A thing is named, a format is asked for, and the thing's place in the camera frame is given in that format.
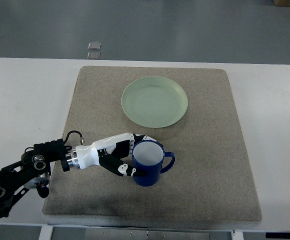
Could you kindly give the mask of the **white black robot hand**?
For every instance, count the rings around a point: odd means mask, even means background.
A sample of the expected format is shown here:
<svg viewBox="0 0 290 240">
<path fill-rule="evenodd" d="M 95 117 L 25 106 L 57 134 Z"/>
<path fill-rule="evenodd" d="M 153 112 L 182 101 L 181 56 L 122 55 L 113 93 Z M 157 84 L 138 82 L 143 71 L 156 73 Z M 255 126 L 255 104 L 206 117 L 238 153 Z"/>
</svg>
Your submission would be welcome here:
<svg viewBox="0 0 290 240">
<path fill-rule="evenodd" d="M 134 146 L 141 141 L 159 142 L 141 134 L 123 133 L 93 142 L 91 145 L 79 145 L 70 151 L 67 160 L 70 167 L 86 169 L 90 166 L 102 166 L 118 176 L 143 177 L 145 173 L 122 161 L 128 157 Z"/>
</svg>

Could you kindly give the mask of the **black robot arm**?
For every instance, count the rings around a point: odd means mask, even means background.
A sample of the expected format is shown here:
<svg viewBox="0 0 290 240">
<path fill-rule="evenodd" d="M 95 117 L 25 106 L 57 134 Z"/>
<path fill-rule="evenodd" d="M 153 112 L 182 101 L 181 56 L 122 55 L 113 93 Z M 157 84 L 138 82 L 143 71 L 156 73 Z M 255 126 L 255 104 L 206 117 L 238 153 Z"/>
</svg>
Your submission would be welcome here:
<svg viewBox="0 0 290 240">
<path fill-rule="evenodd" d="M 72 146 L 66 145 L 70 134 L 83 135 L 72 130 L 65 139 L 35 144 L 25 149 L 21 160 L 0 169 L 0 219 L 7 218 L 12 207 L 30 190 L 36 189 L 41 198 L 49 195 L 51 163 L 59 161 L 63 171 L 73 165 L 70 158 Z"/>
</svg>

